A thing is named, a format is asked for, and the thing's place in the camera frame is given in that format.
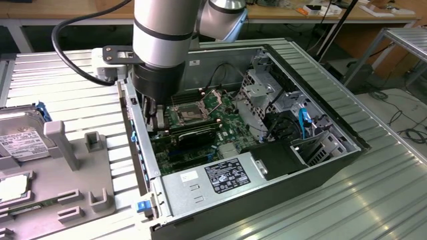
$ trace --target white sticker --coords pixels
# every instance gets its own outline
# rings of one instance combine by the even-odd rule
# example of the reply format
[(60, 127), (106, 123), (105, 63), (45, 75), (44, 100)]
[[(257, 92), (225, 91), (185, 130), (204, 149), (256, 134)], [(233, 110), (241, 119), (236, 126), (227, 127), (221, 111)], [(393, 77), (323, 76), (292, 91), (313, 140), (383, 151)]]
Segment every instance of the white sticker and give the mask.
[(200, 60), (189, 61), (189, 66), (197, 66), (197, 65), (200, 65)]
[(14, 158), (22, 158), (48, 151), (37, 131), (0, 136), (0, 144)]
[(189, 180), (193, 180), (196, 178), (199, 178), (196, 171), (189, 171), (189, 172), (185, 172), (180, 175), (180, 180), (182, 183), (188, 182)]

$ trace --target blue tab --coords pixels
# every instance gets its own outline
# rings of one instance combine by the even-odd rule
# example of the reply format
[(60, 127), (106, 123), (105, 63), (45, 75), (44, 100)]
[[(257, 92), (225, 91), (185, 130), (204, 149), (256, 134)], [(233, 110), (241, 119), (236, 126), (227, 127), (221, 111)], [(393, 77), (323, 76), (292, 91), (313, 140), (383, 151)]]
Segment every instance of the blue tab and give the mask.
[(140, 201), (140, 202), (136, 204), (136, 212), (137, 212), (137, 213), (145, 212), (145, 211), (148, 211), (149, 209), (152, 209), (152, 203), (149, 202), (149, 200), (146, 200), (146, 201)]
[(44, 118), (44, 121), (46, 122), (52, 122), (52, 118), (50, 118), (50, 115), (48, 113), (48, 110), (46, 110), (46, 105), (38, 101), (36, 104), (34, 104), (34, 107), (37, 108), (37, 110), (40, 111), (41, 113), (41, 116)]
[(299, 126), (300, 126), (300, 131), (301, 131), (301, 139), (305, 139), (304, 122), (311, 124), (313, 121), (308, 117), (307, 109), (304, 107), (299, 109), (297, 120), (299, 120)]
[(137, 140), (136, 131), (132, 132), (130, 141), (134, 143)]

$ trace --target metal worktable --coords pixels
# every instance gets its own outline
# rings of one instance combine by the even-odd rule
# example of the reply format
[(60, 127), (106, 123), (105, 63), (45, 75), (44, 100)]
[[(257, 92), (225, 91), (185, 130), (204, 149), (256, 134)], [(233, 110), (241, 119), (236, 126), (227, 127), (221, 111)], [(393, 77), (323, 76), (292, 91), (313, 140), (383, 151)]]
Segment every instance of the metal worktable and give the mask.
[[(247, 44), (272, 45), (372, 149), (320, 188), (203, 239), (425, 239), (425, 158), (293, 42), (259, 39), (203, 43), (201, 47)], [(68, 56), (90, 72), (90, 51), (70, 51)], [(116, 86), (101, 87), (84, 80), (54, 53), (17, 55), (16, 61), (0, 63), (1, 76), (10, 88), (4, 91), (6, 106), (40, 99), (53, 120), (65, 122), (69, 139), (89, 131), (106, 136), (117, 213), (45, 239), (148, 239), (148, 224), (136, 224), (129, 208), (138, 190)]]
[[(427, 28), (417, 27), (417, 28), (383, 28), (372, 41), (369, 47), (367, 48), (367, 51), (364, 52), (361, 58), (359, 59), (355, 68), (348, 75), (348, 78), (344, 79), (344, 85), (348, 86), (351, 84), (351, 81), (353, 80), (353, 77), (356, 73), (359, 72), (363, 64), (369, 58), (369, 55), (377, 48), (379, 44), (383, 42), (384, 39), (389, 39), (392, 43), (395, 43), (393, 46), (388, 47), (380, 56), (377, 57), (377, 60), (375, 61), (375, 64), (372, 65), (373, 69), (377, 67), (381, 60), (387, 57), (388, 53), (392, 51), (396, 45), (399, 45), (401, 48), (404, 48), (411, 54), (413, 54), (424, 63), (427, 63)], [(423, 74), (425, 70), (425, 67), (423, 67), (421, 71), (417, 71), (416, 74), (413, 74), (407, 81), (407, 84), (409, 85)]]

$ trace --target blue cable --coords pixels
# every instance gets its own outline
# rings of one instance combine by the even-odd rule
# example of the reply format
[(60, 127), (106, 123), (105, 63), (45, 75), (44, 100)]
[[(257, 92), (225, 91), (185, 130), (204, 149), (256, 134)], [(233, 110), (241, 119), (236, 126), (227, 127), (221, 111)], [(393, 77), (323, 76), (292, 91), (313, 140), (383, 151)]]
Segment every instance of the blue cable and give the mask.
[(297, 121), (299, 121), (299, 126), (300, 126), (300, 131), (301, 131), (301, 139), (305, 139), (305, 128), (304, 128), (304, 122), (312, 123), (311, 118), (308, 117), (307, 113), (307, 108), (301, 107), (299, 109), (297, 113)]

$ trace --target warning label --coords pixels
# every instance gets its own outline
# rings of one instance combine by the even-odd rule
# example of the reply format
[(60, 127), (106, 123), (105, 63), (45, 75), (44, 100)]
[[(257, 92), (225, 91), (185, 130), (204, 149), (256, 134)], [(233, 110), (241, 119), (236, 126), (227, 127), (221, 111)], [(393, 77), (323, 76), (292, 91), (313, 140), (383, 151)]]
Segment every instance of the warning label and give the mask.
[(237, 158), (207, 166), (204, 170), (217, 194), (251, 182)]
[(37, 131), (0, 136), (0, 145), (14, 158), (22, 158), (48, 151)]

